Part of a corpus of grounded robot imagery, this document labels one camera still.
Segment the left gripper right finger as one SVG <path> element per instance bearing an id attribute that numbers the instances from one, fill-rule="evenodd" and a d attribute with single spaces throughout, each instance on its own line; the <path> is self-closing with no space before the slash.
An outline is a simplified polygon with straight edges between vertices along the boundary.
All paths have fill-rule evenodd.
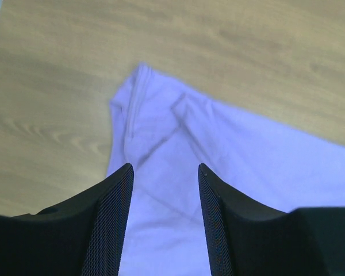
<path id="1" fill-rule="evenodd" d="M 345 208 L 282 212 L 205 164 L 198 182 L 212 275 L 345 275 Z"/>

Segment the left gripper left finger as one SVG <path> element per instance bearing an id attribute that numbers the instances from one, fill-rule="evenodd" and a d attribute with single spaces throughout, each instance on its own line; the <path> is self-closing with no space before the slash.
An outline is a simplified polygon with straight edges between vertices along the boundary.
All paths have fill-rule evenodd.
<path id="1" fill-rule="evenodd" d="M 133 178 L 127 163 L 37 214 L 0 215 L 0 275 L 117 275 Z"/>

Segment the purple t-shirt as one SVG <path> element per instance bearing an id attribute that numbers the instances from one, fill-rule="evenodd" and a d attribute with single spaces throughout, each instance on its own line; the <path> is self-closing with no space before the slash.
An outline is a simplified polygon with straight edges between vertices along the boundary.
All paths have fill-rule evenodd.
<path id="1" fill-rule="evenodd" d="M 134 185 L 120 275 L 209 275 L 198 166 L 289 212 L 345 206 L 345 147 L 228 106 L 140 64 L 110 101 L 108 174 Z"/>

